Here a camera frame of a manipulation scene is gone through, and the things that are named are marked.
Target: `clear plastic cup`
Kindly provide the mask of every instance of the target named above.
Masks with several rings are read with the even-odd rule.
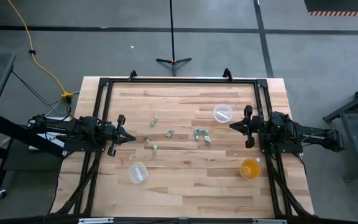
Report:
[[[246,159],[240,166],[240,175],[242,177],[256,178],[260,175],[260,159]]]
[[[128,168],[127,173],[130,180],[134,184],[142,183],[149,176],[146,167],[141,162],[137,162],[134,165],[130,166]]]
[[[227,123],[233,119],[233,109],[229,105],[216,105],[213,114],[219,123]]]

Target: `gray floor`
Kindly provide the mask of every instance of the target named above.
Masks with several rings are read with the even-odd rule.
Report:
[[[169,27],[163,0],[13,1],[28,24],[52,26]],[[311,17],[303,1],[260,0],[266,29],[358,30],[358,17]],[[257,28],[251,0],[174,1],[177,27]],[[0,24],[20,24],[0,0]],[[169,76],[156,57],[170,58],[170,35],[163,32],[31,32],[39,62],[56,74],[68,91],[77,91],[85,75]],[[193,57],[179,76],[218,77],[224,68],[235,77],[266,77],[258,34],[177,33],[177,58]],[[275,77],[284,78],[294,120],[326,127],[321,119],[358,90],[358,35],[268,35]],[[17,55],[15,71],[48,101],[58,99],[54,81],[32,63],[23,31],[0,31],[0,52]],[[64,107],[58,112],[64,113]],[[11,77],[0,99],[0,114],[17,123],[48,111]],[[334,122],[341,129],[341,124]],[[342,176],[357,170],[350,150],[333,153],[310,146],[305,152],[314,210],[326,218],[358,221],[358,181]],[[46,214],[53,200],[55,172],[10,173],[9,195],[0,200],[0,218]]]

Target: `wooden table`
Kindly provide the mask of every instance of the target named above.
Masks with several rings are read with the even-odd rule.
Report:
[[[92,115],[98,82],[99,77],[84,77],[76,117]],[[273,110],[290,114],[283,79],[268,79],[268,87]],[[212,110],[220,103],[232,106],[232,123],[240,121],[246,105],[256,109],[254,89],[249,84],[230,83],[115,83],[108,120],[116,124],[118,115],[123,114],[126,131],[137,140],[117,147],[115,157],[103,154],[92,216],[273,217],[266,164],[259,143],[246,149],[245,136],[214,120]],[[151,128],[149,122],[155,115],[158,121]],[[208,129],[212,143],[202,138],[196,140],[193,134],[196,127]],[[169,130],[175,132],[166,138]],[[145,135],[150,136],[150,142],[144,142]],[[158,146],[154,155],[153,145]],[[52,211],[59,209],[78,185],[83,156],[83,152],[76,152],[63,161]],[[240,177],[241,162],[257,157],[262,166],[260,177]],[[142,162],[149,172],[149,178],[140,185],[133,184],[127,175],[128,167],[135,162]],[[283,163],[288,187],[305,209],[313,213],[301,162],[294,155],[283,154]]]

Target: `orange cup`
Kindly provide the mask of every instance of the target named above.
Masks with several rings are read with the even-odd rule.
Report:
[[[256,178],[260,175],[260,164],[258,159],[246,159],[240,166],[242,177]]]

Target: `metal pole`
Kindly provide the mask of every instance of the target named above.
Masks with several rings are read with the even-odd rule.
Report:
[[[173,41],[173,14],[172,14],[172,0],[169,0],[169,9],[171,15],[171,40],[172,40],[172,62],[175,63],[175,42]]]

